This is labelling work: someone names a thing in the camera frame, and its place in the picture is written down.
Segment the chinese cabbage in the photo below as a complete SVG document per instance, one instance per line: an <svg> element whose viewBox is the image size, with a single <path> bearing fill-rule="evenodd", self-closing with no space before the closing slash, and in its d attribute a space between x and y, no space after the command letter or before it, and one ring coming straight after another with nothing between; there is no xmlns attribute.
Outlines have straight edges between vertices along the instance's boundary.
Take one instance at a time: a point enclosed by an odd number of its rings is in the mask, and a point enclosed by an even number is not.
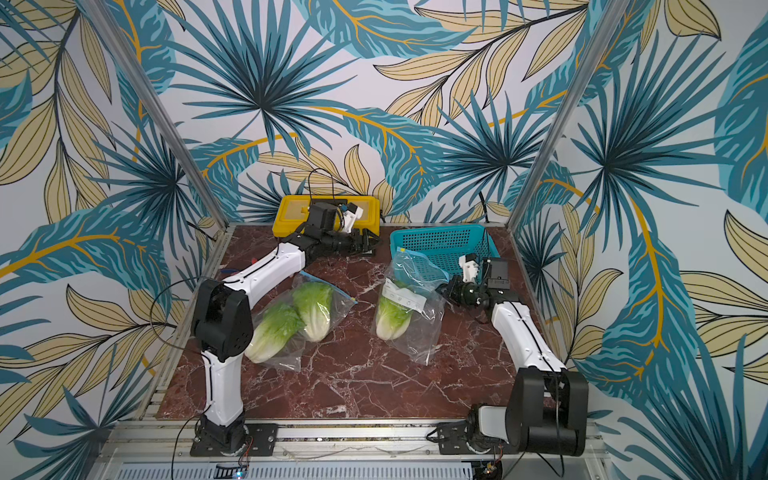
<svg viewBox="0 0 768 480"><path fill-rule="evenodd" d="M410 325L412 305L411 292L387 279L382 286L375 316L377 336L385 341L401 337Z"/></svg>
<svg viewBox="0 0 768 480"><path fill-rule="evenodd" d="M293 304L304 322L304 332L309 341L320 342L331 326L333 289L322 282L306 282L292 293Z"/></svg>
<svg viewBox="0 0 768 480"><path fill-rule="evenodd" d="M303 328L304 322L293 305L275 304L263 311L244 355L253 363L266 362L277 355Z"/></svg>

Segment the clear zipper bag blue seal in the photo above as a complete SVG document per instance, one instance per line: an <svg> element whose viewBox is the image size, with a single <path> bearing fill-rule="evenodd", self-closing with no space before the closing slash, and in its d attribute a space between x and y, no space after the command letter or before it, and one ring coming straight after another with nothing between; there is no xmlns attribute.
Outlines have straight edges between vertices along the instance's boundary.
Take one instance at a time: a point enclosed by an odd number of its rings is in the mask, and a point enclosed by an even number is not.
<svg viewBox="0 0 768 480"><path fill-rule="evenodd" d="M325 340L356 304L338 286L299 273L291 289L253 316L254 333L244 357L254 364L298 372L305 347Z"/></svg>

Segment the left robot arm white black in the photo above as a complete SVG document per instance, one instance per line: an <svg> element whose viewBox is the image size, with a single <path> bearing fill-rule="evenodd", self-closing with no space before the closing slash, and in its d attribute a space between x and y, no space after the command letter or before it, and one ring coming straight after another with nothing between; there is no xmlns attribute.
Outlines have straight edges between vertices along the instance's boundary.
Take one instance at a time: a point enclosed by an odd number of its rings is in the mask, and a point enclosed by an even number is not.
<svg viewBox="0 0 768 480"><path fill-rule="evenodd" d="M367 253L378 242L379 236L368 229L344 233L310 227L282 239L270 254L239 273L200 283L191 332L206 366L206 423L226 429L243 419L242 357L252 339L251 310L258 301L314 260Z"/></svg>

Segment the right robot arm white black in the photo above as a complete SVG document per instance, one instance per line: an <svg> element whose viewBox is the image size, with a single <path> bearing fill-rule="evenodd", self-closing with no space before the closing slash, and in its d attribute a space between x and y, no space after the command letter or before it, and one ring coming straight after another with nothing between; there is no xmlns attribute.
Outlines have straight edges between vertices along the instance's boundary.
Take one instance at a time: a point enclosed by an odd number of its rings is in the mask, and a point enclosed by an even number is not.
<svg viewBox="0 0 768 480"><path fill-rule="evenodd" d="M589 387L546 344L529 308L509 289L456 276L437 288L452 304L487 314L510 353L515 374L505 406L476 405L461 426L442 424L443 453L531 452L578 457L585 450Z"/></svg>

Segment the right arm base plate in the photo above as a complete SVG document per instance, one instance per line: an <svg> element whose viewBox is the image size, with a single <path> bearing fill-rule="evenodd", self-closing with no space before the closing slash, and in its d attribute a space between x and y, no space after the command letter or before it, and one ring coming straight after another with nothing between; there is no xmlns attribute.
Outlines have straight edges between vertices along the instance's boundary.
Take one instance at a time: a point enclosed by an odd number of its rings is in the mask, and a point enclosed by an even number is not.
<svg viewBox="0 0 768 480"><path fill-rule="evenodd" d="M425 439L436 444L441 455L500 454L508 449L505 441L481 434L466 420L438 423Z"/></svg>

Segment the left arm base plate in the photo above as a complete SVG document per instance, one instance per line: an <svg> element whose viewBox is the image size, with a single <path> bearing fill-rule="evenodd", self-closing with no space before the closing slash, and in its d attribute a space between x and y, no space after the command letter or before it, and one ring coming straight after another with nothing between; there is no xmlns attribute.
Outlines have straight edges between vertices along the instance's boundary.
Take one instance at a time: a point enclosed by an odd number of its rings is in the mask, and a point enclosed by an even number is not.
<svg viewBox="0 0 768 480"><path fill-rule="evenodd" d="M204 423L190 449L192 457L270 457L277 439L274 423L236 422L229 427Z"/></svg>

